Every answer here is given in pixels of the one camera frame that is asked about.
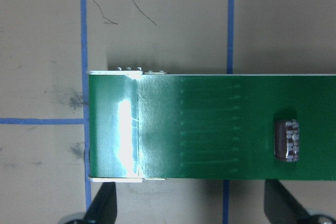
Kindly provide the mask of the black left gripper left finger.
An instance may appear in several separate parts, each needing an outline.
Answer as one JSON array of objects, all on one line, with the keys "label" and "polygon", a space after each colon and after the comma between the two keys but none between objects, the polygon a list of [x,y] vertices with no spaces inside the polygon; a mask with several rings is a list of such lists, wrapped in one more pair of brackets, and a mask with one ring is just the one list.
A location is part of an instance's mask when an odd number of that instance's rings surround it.
[{"label": "black left gripper left finger", "polygon": [[84,221],[86,223],[115,223],[117,219],[117,193],[114,182],[105,182],[101,185]]}]

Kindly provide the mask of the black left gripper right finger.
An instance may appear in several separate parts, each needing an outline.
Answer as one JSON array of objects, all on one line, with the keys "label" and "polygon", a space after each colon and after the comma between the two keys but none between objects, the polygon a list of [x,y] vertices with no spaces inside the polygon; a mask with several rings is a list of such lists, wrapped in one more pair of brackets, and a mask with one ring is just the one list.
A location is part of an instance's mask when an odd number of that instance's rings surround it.
[{"label": "black left gripper right finger", "polygon": [[275,179],[265,180],[264,213],[270,223],[315,223],[315,218]]}]

